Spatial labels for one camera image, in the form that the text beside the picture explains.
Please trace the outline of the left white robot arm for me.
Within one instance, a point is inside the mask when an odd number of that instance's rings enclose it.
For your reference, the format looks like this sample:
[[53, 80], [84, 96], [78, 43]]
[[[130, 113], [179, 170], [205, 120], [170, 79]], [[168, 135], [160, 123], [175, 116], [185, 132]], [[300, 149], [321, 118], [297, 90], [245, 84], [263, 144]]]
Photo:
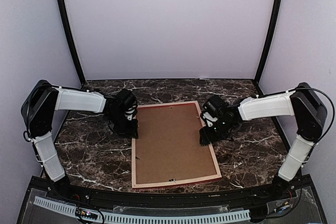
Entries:
[[118, 136], [138, 138], [138, 101], [127, 89], [114, 95], [99, 91], [56, 86], [40, 80], [22, 105], [21, 115], [26, 130], [24, 139], [33, 144], [37, 160], [54, 182], [53, 191], [63, 201], [74, 197], [74, 189], [65, 181], [66, 172], [59, 160], [53, 139], [54, 113], [60, 110], [86, 111], [104, 115], [110, 130]]

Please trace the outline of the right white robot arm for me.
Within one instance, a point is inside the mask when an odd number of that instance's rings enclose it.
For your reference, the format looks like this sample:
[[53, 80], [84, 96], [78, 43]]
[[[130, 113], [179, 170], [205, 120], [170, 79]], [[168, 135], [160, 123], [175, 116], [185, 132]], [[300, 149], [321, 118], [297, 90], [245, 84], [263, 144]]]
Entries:
[[234, 127], [242, 122], [263, 118], [291, 118], [296, 126], [288, 153], [268, 188], [273, 200], [288, 191], [288, 182], [309, 160], [319, 142], [330, 131], [335, 120], [335, 105], [323, 91], [302, 82], [295, 88], [240, 98], [232, 103], [213, 95], [200, 114], [204, 126], [199, 131], [200, 145], [228, 140]]

